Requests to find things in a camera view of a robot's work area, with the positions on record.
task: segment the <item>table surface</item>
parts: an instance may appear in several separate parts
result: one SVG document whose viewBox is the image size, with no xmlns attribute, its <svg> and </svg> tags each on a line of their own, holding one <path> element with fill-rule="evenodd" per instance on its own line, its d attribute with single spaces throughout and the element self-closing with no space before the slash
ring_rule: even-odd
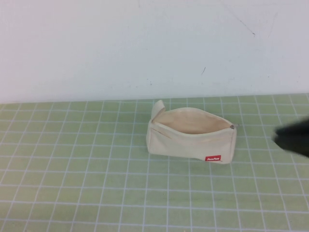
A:
<svg viewBox="0 0 309 232">
<path fill-rule="evenodd" d="M 227 165 L 150 155 L 155 101 L 0 105 L 0 232 L 309 231 L 309 159 L 271 140 L 308 94 L 164 99 L 241 125 Z"/>
</svg>

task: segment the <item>beige zipper pouch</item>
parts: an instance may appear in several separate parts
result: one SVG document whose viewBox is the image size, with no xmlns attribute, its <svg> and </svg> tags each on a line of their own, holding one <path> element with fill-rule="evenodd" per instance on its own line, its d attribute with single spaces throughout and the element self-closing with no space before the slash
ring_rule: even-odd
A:
<svg viewBox="0 0 309 232">
<path fill-rule="evenodd" d="M 229 121 L 196 108 L 165 111 L 154 104 L 147 131 L 149 153 L 220 164 L 232 161 L 237 131 Z"/>
</svg>

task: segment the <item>white wall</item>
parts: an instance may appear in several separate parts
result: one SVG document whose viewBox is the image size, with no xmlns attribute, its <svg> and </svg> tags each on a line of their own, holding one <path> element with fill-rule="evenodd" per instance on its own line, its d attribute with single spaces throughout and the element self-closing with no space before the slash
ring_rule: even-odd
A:
<svg viewBox="0 0 309 232">
<path fill-rule="evenodd" d="M 309 92 L 308 23 L 308 0 L 1 0 L 0 102 Z"/>
</svg>

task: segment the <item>red label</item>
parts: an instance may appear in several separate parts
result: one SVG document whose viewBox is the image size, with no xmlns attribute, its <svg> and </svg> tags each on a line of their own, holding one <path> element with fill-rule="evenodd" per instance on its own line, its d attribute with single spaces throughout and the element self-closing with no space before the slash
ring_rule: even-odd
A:
<svg viewBox="0 0 309 232">
<path fill-rule="evenodd" d="M 220 156 L 206 156 L 205 161 L 221 161 L 221 155 Z"/>
</svg>

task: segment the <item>zipper pull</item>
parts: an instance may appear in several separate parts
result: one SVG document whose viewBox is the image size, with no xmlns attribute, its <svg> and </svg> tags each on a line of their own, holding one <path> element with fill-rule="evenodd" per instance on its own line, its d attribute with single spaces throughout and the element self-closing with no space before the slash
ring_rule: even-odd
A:
<svg viewBox="0 0 309 232">
<path fill-rule="evenodd" d="M 234 129 L 235 127 L 239 127 L 240 125 L 239 124 L 233 124 L 230 126 L 230 128 Z"/>
</svg>

